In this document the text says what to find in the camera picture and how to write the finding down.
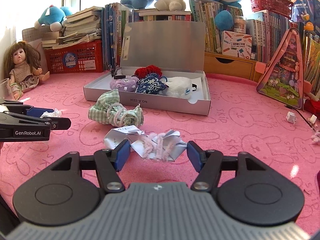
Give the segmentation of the black round puck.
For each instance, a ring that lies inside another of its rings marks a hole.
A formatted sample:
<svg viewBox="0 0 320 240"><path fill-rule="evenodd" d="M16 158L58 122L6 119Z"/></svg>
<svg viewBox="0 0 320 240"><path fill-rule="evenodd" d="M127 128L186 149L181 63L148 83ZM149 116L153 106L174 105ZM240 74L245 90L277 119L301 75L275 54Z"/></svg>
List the black round puck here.
<svg viewBox="0 0 320 240"><path fill-rule="evenodd" d="M114 79L124 79L124 78L126 78L126 75L115 75L113 78Z"/></svg>

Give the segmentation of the blue floral drawstring pouch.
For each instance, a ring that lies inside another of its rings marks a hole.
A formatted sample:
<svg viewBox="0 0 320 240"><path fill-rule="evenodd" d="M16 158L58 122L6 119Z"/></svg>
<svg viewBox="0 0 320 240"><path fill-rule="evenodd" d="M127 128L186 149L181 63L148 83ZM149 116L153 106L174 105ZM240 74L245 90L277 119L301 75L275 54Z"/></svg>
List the blue floral drawstring pouch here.
<svg viewBox="0 0 320 240"><path fill-rule="evenodd" d="M156 73L148 74L137 81L136 93L157 95L169 88L167 78Z"/></svg>

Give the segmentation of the red basket top right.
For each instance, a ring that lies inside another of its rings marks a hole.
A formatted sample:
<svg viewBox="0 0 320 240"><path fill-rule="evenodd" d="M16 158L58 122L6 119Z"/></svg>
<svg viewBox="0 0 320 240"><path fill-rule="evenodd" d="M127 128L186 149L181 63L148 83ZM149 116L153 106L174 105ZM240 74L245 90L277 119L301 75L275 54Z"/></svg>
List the red basket top right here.
<svg viewBox="0 0 320 240"><path fill-rule="evenodd" d="M290 0L250 0L253 12L268 10L288 19L292 17L293 3Z"/></svg>

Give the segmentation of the row of upright books right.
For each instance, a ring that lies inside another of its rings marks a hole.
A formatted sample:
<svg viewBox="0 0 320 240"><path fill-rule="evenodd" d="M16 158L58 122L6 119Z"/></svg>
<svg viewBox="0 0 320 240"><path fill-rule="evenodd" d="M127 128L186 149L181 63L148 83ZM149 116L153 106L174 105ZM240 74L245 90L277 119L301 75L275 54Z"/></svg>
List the row of upright books right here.
<svg viewBox="0 0 320 240"><path fill-rule="evenodd" d="M242 9L210 0L189 0L189 11L159 11L142 9L133 11L133 20L142 21L195 21L205 24L205 49L222 53L223 31L252 36L251 59L268 63L287 29L294 26L291 19L274 12L253 12L245 18Z"/></svg>

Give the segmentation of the red plastic crate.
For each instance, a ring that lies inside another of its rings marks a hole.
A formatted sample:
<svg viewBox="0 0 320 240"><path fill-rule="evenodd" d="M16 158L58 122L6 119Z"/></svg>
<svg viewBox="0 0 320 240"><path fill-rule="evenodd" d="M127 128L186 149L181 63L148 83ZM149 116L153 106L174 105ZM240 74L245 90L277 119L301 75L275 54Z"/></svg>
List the red plastic crate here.
<svg viewBox="0 0 320 240"><path fill-rule="evenodd" d="M60 49L47 49L44 54L51 74L102 73L104 71L101 40Z"/></svg>

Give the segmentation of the white paper ball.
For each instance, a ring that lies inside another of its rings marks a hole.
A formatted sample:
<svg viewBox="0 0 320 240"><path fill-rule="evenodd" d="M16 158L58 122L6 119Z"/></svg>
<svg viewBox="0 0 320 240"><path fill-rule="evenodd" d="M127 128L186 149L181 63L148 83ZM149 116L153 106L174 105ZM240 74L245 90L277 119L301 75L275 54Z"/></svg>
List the white paper ball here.
<svg viewBox="0 0 320 240"><path fill-rule="evenodd" d="M50 109L48 111L45 111L42 113L42 115L40 116L40 118L54 118L54 117L61 117L62 112L58 109Z"/></svg>

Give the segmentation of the doll with brown hair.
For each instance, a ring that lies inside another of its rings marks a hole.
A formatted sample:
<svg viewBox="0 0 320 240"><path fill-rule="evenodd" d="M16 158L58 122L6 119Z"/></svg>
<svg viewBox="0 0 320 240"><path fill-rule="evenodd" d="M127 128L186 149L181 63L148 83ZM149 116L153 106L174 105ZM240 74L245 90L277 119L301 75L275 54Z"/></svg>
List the doll with brown hair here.
<svg viewBox="0 0 320 240"><path fill-rule="evenodd" d="M5 51L3 67L15 100L50 77L50 72L41 68L40 52L25 41L15 42Z"/></svg>

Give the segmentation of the white printed cardboard box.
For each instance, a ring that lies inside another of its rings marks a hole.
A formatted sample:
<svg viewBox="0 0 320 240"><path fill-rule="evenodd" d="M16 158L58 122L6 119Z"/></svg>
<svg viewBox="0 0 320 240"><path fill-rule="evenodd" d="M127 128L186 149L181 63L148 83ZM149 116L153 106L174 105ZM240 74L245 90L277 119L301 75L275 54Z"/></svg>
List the white printed cardboard box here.
<svg viewBox="0 0 320 240"><path fill-rule="evenodd" d="M233 31L223 31L222 33L222 55L251 58L252 36Z"/></svg>

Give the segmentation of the row of blue books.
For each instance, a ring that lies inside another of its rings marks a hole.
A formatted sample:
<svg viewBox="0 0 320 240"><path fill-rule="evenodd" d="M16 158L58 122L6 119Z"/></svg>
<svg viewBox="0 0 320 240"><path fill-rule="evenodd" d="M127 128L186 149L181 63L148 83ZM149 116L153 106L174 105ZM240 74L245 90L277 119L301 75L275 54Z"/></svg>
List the row of blue books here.
<svg viewBox="0 0 320 240"><path fill-rule="evenodd" d="M101 33L103 43L104 70L112 70L120 64L125 25L132 22L130 8L111 3L101 12Z"/></svg>

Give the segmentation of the red crocheted yarn pouch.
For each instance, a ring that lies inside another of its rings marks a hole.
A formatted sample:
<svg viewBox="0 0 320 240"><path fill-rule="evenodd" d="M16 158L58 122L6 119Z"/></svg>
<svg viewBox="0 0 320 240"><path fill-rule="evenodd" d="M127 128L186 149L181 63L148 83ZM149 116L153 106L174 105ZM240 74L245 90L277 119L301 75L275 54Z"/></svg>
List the red crocheted yarn pouch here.
<svg viewBox="0 0 320 240"><path fill-rule="evenodd" d="M154 65L138 68L135 70L134 76L138 77L139 79L143 79L149 74L156 74L158 77L162 76L161 69Z"/></svg>

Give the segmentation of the white small charger plug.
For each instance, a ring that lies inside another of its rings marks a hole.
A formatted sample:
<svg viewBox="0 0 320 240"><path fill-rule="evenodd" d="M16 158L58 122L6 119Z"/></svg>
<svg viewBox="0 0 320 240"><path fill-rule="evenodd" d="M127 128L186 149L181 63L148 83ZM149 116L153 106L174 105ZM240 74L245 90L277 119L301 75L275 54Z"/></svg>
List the white small charger plug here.
<svg viewBox="0 0 320 240"><path fill-rule="evenodd" d="M296 117L295 113L289 111L286 115L286 120L287 120L287 122L294 125L297 121L297 117Z"/></svg>

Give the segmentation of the white fluffy plush toy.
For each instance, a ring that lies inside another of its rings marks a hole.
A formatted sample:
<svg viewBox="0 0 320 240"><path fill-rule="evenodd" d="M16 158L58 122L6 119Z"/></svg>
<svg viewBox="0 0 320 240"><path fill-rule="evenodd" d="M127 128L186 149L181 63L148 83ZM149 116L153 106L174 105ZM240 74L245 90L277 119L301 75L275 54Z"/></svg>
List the white fluffy plush toy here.
<svg viewBox="0 0 320 240"><path fill-rule="evenodd" d="M193 84L191 79L187 77L169 77L165 85L167 87L162 94L176 98L189 99L192 92L197 90L197 85Z"/></svg>

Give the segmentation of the green striped cloth bundle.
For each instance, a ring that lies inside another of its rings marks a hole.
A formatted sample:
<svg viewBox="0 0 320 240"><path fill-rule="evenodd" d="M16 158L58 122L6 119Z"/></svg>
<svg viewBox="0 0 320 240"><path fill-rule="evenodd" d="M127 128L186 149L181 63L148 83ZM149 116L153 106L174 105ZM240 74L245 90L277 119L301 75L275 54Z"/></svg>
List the green striped cloth bundle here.
<svg viewBox="0 0 320 240"><path fill-rule="evenodd" d="M88 118L104 125L124 127L141 126L144 122L143 109L138 104L134 109L126 109L120 103L120 95L117 89L105 92L97 99L89 109Z"/></svg>

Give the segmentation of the purple plush monster toy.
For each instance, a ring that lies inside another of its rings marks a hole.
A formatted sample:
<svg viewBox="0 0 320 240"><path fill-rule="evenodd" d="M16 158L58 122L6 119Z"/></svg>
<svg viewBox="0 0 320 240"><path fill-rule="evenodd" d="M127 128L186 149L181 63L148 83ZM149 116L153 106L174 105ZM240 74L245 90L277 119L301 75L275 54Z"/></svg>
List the purple plush monster toy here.
<svg viewBox="0 0 320 240"><path fill-rule="evenodd" d="M135 92L139 78L136 76L125 76L124 78L112 79L110 89L117 89L125 92Z"/></svg>

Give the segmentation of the wooden drawer box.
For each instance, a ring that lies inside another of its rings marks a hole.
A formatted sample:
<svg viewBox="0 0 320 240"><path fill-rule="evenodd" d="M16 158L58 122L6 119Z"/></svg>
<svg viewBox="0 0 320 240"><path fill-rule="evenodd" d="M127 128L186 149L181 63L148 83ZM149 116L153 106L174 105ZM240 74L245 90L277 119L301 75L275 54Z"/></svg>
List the wooden drawer box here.
<svg viewBox="0 0 320 240"><path fill-rule="evenodd" d="M204 53L204 72L253 80L255 61L218 53Z"/></svg>

